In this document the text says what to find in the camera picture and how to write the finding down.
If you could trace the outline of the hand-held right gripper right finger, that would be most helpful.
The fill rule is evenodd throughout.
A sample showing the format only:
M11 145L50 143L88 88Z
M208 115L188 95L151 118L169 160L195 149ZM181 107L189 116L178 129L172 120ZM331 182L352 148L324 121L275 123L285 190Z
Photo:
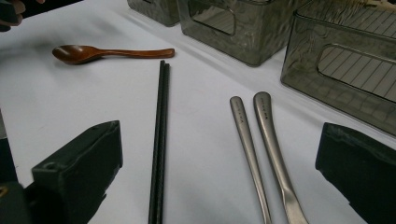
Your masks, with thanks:
M326 122L315 167L368 224L396 224L396 149Z

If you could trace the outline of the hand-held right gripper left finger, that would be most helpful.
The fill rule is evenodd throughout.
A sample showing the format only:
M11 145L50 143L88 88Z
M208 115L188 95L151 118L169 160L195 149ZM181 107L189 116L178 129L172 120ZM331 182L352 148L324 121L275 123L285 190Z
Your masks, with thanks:
M122 167L120 123L92 126L32 169L40 224L88 224Z

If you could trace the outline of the brown wooden spoon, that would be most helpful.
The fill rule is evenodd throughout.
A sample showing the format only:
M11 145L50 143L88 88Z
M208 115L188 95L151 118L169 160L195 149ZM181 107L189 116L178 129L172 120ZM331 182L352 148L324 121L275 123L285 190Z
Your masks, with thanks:
M52 55L67 64L84 64L106 56L122 56L134 59L164 59L172 58L174 49L128 50L128 49L98 49L92 46L63 45L52 50Z

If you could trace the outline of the black chopstick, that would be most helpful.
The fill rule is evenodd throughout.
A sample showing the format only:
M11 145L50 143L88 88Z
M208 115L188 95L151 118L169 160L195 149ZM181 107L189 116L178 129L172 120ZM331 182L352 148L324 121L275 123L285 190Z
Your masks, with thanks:
M164 180L165 180L165 152L167 137L167 114L168 114L168 98L169 98L169 81L170 81L170 64L163 66L162 72L162 99L161 99L161 115L158 145L158 172L157 172L157 195L155 205L154 224L163 224L163 197L164 197Z
M162 115L162 100L163 100L163 78L164 68L166 62L160 61L160 73L157 92L157 106L156 106L156 120L155 120L155 133L152 154L152 170L151 170L151 183L150 183L150 198L148 210L148 224L156 224L156 195L157 195L157 170L158 170L158 153L160 145L160 130L161 130L161 115Z

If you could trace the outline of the smoky transparent plastic bin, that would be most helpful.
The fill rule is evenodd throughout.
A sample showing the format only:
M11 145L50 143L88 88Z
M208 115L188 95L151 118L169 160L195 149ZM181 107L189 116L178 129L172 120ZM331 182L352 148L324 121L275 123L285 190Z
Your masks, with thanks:
M127 3L132 10L166 27L179 22L177 0L127 0Z
M177 0L182 33L249 65L285 48L309 0Z
M396 0L310 0L281 82L396 136Z

